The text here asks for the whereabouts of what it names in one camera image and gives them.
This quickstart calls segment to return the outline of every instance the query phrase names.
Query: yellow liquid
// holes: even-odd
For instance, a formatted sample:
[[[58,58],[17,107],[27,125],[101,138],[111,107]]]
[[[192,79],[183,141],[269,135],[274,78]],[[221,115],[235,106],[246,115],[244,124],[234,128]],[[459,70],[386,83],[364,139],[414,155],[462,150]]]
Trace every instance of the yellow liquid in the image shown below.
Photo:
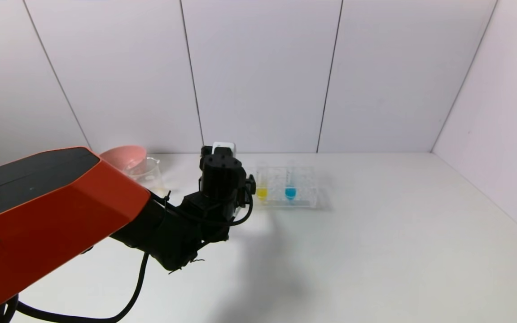
[[[257,198],[261,201],[267,199],[268,196],[268,188],[257,188]]]

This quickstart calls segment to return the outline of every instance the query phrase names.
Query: white surface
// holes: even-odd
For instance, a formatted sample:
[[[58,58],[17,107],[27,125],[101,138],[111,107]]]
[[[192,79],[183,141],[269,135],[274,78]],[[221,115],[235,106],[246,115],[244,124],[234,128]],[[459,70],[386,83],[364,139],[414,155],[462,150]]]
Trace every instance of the white surface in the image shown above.
[[[171,202],[198,157],[164,155]],[[122,322],[517,322],[517,225],[437,156],[238,156],[317,168],[320,208],[261,210],[184,270],[150,259]],[[135,288],[141,252],[107,239],[24,292],[31,306],[107,317]],[[17,314],[15,322],[35,322]]]
[[[517,0],[500,0],[434,152],[517,221]]]
[[[178,0],[26,2],[92,149],[200,151]]]
[[[205,144],[314,153],[340,0],[183,0]]]
[[[0,1],[0,164],[87,145],[20,0]]]
[[[430,151],[494,3],[345,0],[319,151]]]

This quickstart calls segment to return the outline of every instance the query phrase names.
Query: panel seam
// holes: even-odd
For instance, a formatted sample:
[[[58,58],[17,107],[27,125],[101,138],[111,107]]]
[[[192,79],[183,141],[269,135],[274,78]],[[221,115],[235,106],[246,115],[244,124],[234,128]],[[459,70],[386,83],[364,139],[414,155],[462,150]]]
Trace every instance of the panel seam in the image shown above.
[[[199,117],[199,130],[201,131],[201,141],[202,141],[202,145],[205,145],[205,138],[203,137],[203,123],[201,122],[201,112],[199,111],[199,98],[197,98],[197,88],[195,87],[195,74],[193,73],[193,61],[191,60],[191,49],[189,48],[189,45],[188,45],[187,25],[185,23],[183,0],[179,0],[179,4],[181,6],[181,17],[183,18],[183,30],[185,32],[185,43],[187,44],[188,64],[189,64],[189,67],[191,68],[191,80],[193,80],[193,92],[195,94],[195,106],[197,107],[197,116]]]
[[[340,2],[340,11],[338,12],[338,24],[336,26],[336,35],[334,36],[334,47],[332,49],[332,59],[330,59],[330,71],[329,71],[329,79],[326,83],[326,94],[324,95],[324,106],[322,107],[322,118],[320,119],[320,130],[318,131],[318,142],[316,143],[316,153],[318,153],[318,148],[320,147],[320,137],[322,136],[322,125],[324,123],[324,113],[326,112],[326,100],[329,97],[329,88],[330,88],[330,75],[332,75],[332,65],[334,64],[334,54],[336,53],[336,43],[338,40],[338,30],[340,29],[340,20],[342,17],[342,6],[344,5],[344,0]]]
[[[444,123],[442,124],[442,127],[440,127],[440,131],[438,132],[438,135],[436,136],[436,140],[434,141],[432,148],[430,149],[431,153],[434,153],[434,147],[436,146],[437,142],[440,139],[440,135],[442,134],[442,131],[444,130],[444,127],[446,126],[448,119],[450,118],[450,114],[452,113],[452,110],[454,109],[454,106],[456,105],[456,102],[458,101],[458,97],[460,96],[460,92],[462,92],[462,88],[464,87],[464,84],[466,84],[466,79],[468,78],[468,74],[470,74],[470,70],[472,69],[472,66],[474,65],[474,61],[476,60],[476,56],[478,55],[480,46],[482,45],[482,42],[484,41],[484,37],[486,37],[486,31],[488,31],[488,27],[490,26],[490,22],[492,21],[492,17],[494,16],[494,11],[496,10],[498,1],[499,0],[496,0],[496,2],[494,2],[494,7],[492,8],[492,12],[490,13],[490,18],[488,18],[488,22],[486,23],[486,27],[484,27],[484,32],[482,33],[480,42],[478,43],[478,46],[476,47],[476,51],[474,52],[472,61],[470,62],[470,65],[468,66],[468,70],[466,71],[466,75],[464,75],[464,79],[462,80],[462,84],[460,84],[460,88],[458,88],[458,92],[456,93],[456,96],[454,97],[454,100],[452,101],[452,105],[450,107],[450,110],[448,110],[446,118],[444,119]]]
[[[49,54],[47,54],[47,49],[45,49],[45,46],[43,45],[43,42],[41,41],[41,36],[39,35],[39,31],[37,31],[37,27],[35,27],[35,22],[33,21],[33,17],[31,16],[31,12],[29,12],[29,8],[27,7],[27,3],[25,2],[25,0],[22,0],[22,1],[23,1],[23,6],[25,6],[25,10],[27,11],[27,15],[29,16],[29,21],[31,21],[31,26],[33,26],[33,30],[35,30],[35,35],[37,35],[37,39],[39,39],[39,43],[41,44],[41,48],[43,49],[43,53],[45,53],[45,57],[47,58],[47,62],[49,62],[49,66],[51,67],[51,71],[53,71],[53,75],[55,75],[55,79],[57,80],[57,83],[59,84],[59,88],[61,88],[61,92],[63,93],[63,96],[64,96],[65,100],[67,101],[69,109],[71,110],[71,113],[73,114],[73,117],[75,118],[75,122],[77,122],[77,125],[79,126],[79,129],[81,130],[83,138],[87,142],[87,145],[88,145],[89,149],[93,150],[92,147],[91,147],[91,144],[89,143],[89,140],[87,139],[87,136],[85,135],[85,131],[83,131],[83,127],[81,127],[81,123],[79,122],[79,119],[77,118],[77,115],[75,114],[75,111],[73,110],[73,106],[71,105],[71,102],[69,101],[69,98],[67,97],[67,94],[65,93],[63,85],[61,84],[61,81],[59,80],[59,76],[57,76],[57,72],[55,71],[55,67],[53,67],[53,64],[51,63],[51,59],[49,59]]]

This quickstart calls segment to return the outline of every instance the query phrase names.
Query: black cable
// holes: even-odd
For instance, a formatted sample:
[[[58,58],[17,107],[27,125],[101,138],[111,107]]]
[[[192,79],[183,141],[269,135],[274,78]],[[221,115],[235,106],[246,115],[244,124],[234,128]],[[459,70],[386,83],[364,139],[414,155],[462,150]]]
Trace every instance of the black cable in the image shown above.
[[[206,224],[206,225],[212,225],[214,227],[234,227],[235,225],[243,224],[246,220],[249,219],[250,213],[253,211],[253,196],[250,193],[250,189],[249,188],[247,188],[245,186],[244,189],[245,189],[246,194],[249,197],[249,210],[246,212],[246,215],[242,219],[240,219],[238,221],[232,221],[232,222],[211,221],[211,220],[195,217],[195,215],[190,215],[190,214],[188,214],[186,212],[182,212],[179,209],[176,211],[176,213],[178,215],[180,215],[181,217],[185,217],[185,218],[188,218],[190,220],[197,221],[199,223],[203,223],[203,224]],[[160,201],[156,199],[156,201],[158,201],[160,204],[165,202],[163,199],[160,199]]]
[[[143,260],[141,262],[141,269],[139,270],[139,278],[137,280],[137,287],[135,288],[135,292],[133,293],[133,296],[131,297],[131,300],[129,301],[127,306],[125,306],[125,308],[114,317],[109,317],[108,319],[93,319],[90,317],[55,314],[34,309],[33,307],[25,305],[22,302],[18,302],[17,310],[25,315],[35,317],[35,319],[42,319],[43,321],[50,321],[55,323],[116,323],[118,321],[121,321],[121,319],[125,317],[127,313],[129,313],[133,305],[135,305],[137,298],[139,297],[139,293],[141,292],[141,288],[143,286],[143,280],[145,278],[147,260],[149,260],[149,253],[145,252],[145,254],[143,255]]]
[[[8,308],[5,310],[4,317],[2,318],[2,323],[9,323],[11,319],[13,319],[13,314],[17,310],[17,303],[19,302],[19,294],[10,298],[6,303]]]

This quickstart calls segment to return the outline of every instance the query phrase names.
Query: test tube rack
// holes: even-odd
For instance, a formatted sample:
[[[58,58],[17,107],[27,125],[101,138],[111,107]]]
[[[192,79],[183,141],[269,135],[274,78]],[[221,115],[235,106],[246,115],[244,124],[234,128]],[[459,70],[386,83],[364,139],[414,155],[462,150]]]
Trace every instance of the test tube rack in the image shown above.
[[[316,207],[316,176],[312,167],[292,167],[294,174],[294,198],[287,196],[287,171],[288,167],[261,167],[267,170],[266,196],[254,197],[257,204],[264,207]],[[255,174],[256,168],[249,168],[248,174]]]

